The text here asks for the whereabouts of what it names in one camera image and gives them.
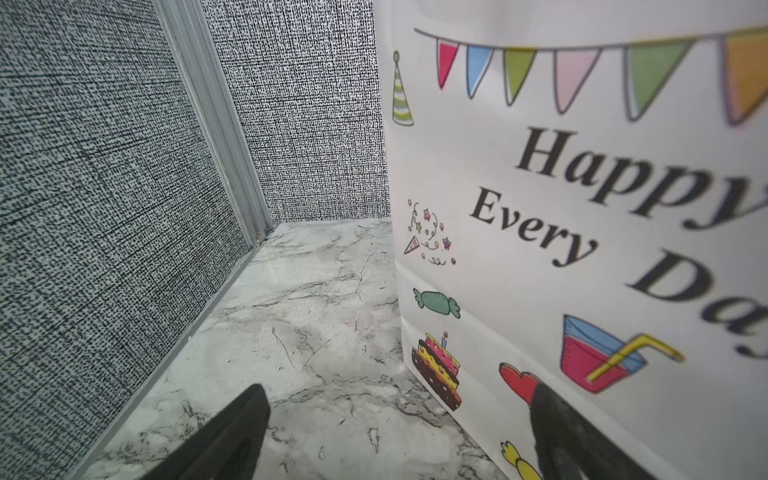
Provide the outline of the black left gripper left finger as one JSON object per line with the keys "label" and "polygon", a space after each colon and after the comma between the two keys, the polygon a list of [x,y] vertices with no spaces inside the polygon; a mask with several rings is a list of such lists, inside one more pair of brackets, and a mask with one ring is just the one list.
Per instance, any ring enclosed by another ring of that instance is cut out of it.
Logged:
{"label": "black left gripper left finger", "polygon": [[144,477],[251,479],[270,414],[264,388],[252,384]]}

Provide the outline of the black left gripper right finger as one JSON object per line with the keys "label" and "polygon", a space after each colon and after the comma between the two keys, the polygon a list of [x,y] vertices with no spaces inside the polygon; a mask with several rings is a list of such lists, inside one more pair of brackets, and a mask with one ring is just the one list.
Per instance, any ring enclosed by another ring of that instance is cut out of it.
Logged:
{"label": "black left gripper right finger", "polygon": [[533,393],[530,418],[545,479],[650,479],[643,467],[550,387]]}

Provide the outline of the white printed paper bag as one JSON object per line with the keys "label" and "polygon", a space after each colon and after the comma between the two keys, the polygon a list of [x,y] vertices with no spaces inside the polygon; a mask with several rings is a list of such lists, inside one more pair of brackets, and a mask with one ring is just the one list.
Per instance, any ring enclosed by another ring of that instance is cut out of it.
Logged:
{"label": "white printed paper bag", "polygon": [[373,5],[407,367],[510,479],[544,384],[650,479],[767,475],[767,5]]}

